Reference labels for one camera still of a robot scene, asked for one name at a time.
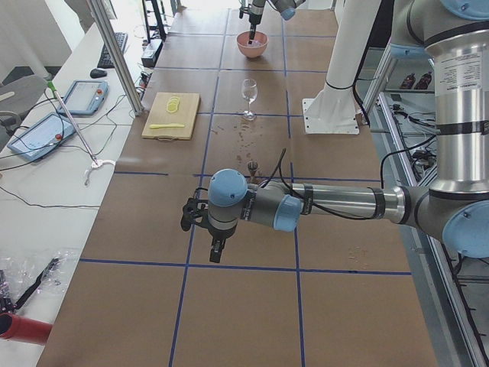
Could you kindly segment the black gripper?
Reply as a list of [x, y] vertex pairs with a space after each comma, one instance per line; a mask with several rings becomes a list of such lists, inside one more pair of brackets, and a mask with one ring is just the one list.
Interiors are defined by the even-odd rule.
[[248, 17], [250, 22], [250, 30], [248, 35], [248, 45], [252, 45], [255, 34], [256, 34], [256, 25], [261, 23], [262, 15], [264, 12], [264, 4], [263, 3], [250, 3], [248, 5]]
[[226, 239], [232, 237], [235, 234], [236, 226], [229, 229], [217, 229], [211, 226], [208, 232], [212, 236], [212, 244], [209, 253], [209, 260], [212, 263], [219, 263], [221, 261], [222, 252], [225, 248]]

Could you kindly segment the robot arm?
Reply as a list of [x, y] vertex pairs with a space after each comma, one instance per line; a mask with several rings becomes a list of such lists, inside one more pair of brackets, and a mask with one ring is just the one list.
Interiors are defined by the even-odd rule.
[[398, 1], [393, 49], [421, 47], [434, 60], [437, 176], [428, 187], [391, 189], [247, 183], [232, 169], [209, 184], [203, 223], [210, 261], [221, 258], [239, 220], [290, 232], [317, 211], [352, 220], [388, 219], [471, 258], [488, 255], [488, 3]]
[[[305, 2], [305, 0], [276, 0], [268, 1], [271, 3], [271, 7], [275, 9], [283, 20], [290, 20], [296, 13], [296, 9]], [[252, 0], [243, 11], [248, 14], [250, 31], [248, 36], [248, 43], [252, 44], [255, 38], [257, 26], [261, 23], [261, 19], [264, 13], [266, 0]]]

